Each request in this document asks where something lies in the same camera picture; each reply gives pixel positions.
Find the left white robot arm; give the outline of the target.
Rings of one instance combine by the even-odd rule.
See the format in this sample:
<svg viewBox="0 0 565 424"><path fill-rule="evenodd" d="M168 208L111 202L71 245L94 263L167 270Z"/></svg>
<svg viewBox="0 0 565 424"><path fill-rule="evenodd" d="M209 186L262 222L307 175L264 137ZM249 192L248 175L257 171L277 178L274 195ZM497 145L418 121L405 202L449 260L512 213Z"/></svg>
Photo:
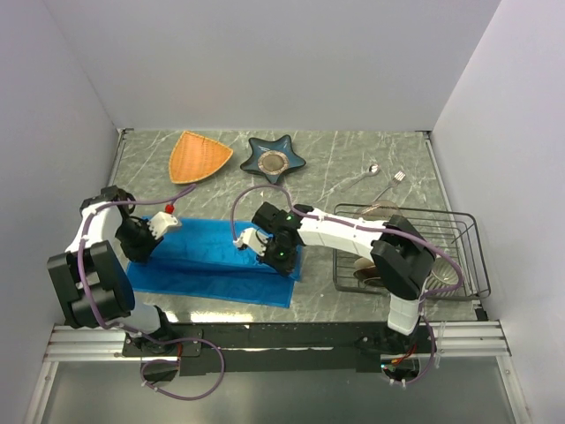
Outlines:
<svg viewBox="0 0 565 424"><path fill-rule="evenodd" d="M136 300L112 243L129 261L146 263L179 221L165 213L151 219L135 216L135 201L115 185L84 200L75 238L63 253L48 259L47 269L67 326L121 326L137 349L163 355L175 344L171 324L159 307Z"/></svg>

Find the blue cloth napkin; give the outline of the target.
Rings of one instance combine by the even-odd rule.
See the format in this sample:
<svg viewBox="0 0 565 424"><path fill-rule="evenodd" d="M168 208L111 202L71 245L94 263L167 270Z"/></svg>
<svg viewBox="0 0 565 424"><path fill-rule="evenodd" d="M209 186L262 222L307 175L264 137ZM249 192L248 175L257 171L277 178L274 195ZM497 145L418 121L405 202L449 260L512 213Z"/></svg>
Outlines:
<svg viewBox="0 0 565 424"><path fill-rule="evenodd" d="M271 307L290 306L301 260L282 276L257 260L251 249L237 250L228 220L182 218L179 230L164 236L147 263L126 269L136 292L231 300Z"/></svg>

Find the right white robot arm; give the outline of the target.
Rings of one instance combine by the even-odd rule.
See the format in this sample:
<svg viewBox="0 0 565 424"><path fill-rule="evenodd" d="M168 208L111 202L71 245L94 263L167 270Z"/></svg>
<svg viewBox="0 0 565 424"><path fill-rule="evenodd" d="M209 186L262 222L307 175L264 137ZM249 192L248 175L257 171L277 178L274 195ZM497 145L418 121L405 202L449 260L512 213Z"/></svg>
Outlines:
<svg viewBox="0 0 565 424"><path fill-rule="evenodd" d="M235 244L251 248L261 263L282 276L294 271L301 246L327 247L371 261L389 292L388 346L406 352L416 343L419 302L436 254L404 216L366 221L306 205L285 211L265 202Z"/></svg>

